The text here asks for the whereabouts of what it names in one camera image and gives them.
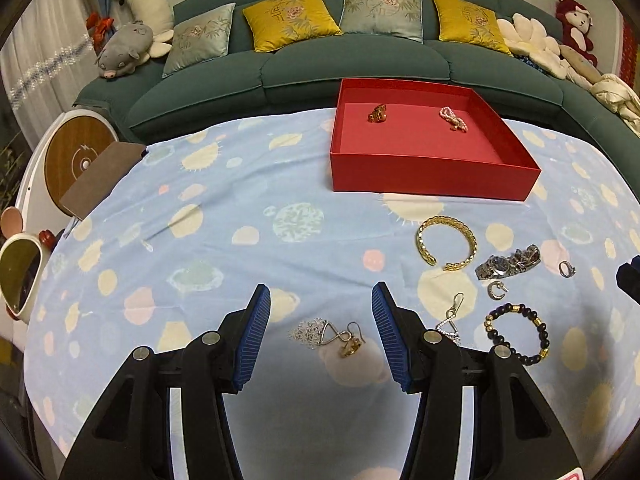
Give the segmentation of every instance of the yellow pillow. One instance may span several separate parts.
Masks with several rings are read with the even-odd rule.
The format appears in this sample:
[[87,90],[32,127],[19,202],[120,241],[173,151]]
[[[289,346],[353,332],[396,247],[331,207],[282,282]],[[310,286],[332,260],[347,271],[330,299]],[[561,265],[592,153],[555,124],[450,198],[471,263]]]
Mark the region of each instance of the yellow pillow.
[[342,34],[322,0],[264,0],[242,11],[256,52],[273,52],[309,38]]
[[440,41],[485,46],[511,56],[492,10],[465,0],[433,0],[440,20]]

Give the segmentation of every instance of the brown notebook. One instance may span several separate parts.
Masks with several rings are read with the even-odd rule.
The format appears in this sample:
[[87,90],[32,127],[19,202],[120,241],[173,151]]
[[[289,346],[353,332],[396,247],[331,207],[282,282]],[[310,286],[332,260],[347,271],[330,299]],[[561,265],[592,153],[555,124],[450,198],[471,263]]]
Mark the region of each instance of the brown notebook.
[[111,143],[71,185],[62,196],[61,204],[84,220],[142,160],[145,150],[144,144]]

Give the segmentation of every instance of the gold bracelet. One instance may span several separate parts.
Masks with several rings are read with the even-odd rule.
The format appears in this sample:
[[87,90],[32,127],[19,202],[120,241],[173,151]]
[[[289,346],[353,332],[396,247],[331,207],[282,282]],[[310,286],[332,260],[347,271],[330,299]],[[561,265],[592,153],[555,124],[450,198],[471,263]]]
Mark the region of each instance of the gold bracelet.
[[476,242],[476,237],[471,232],[471,229],[464,225],[460,220],[455,218],[451,218],[450,216],[432,216],[431,218],[427,218],[420,227],[418,227],[418,232],[415,234],[415,243],[418,246],[418,251],[420,252],[420,256],[422,259],[427,262],[430,266],[435,266],[436,259],[431,256],[427,248],[424,246],[424,242],[422,241],[422,232],[429,227],[430,225],[448,225],[453,227],[454,229],[460,231],[466,238],[466,241],[469,242],[469,256],[466,260],[458,264],[446,264],[443,268],[444,270],[460,270],[463,267],[468,266],[471,260],[476,256],[476,252],[478,251],[478,243]]

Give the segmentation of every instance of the red teddy bear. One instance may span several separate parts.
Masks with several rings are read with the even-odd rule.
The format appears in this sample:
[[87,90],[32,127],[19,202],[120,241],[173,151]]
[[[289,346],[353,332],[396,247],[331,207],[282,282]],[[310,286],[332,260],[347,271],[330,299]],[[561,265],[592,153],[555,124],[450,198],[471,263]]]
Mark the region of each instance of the red teddy bear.
[[558,0],[556,18],[562,22],[562,42],[597,67],[598,58],[589,54],[593,50],[593,42],[587,38],[593,25],[591,13],[575,0]]

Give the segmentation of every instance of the silver bolt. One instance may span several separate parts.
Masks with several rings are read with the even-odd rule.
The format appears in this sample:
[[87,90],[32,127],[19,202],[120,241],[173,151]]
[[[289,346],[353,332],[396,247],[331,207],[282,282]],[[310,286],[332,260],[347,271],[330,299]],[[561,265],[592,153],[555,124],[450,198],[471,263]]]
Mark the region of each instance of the silver bolt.
[[505,345],[496,346],[494,348],[494,352],[501,359],[506,359],[511,356],[511,350],[509,350]]
[[136,361],[144,361],[147,357],[149,357],[149,348],[146,346],[139,346],[133,351],[133,358]]
[[433,345],[438,344],[442,341],[442,334],[440,332],[436,332],[435,330],[427,330],[422,337],[427,343],[431,343]]
[[202,335],[202,342],[205,345],[215,345],[220,341],[220,334],[218,332],[207,332]]

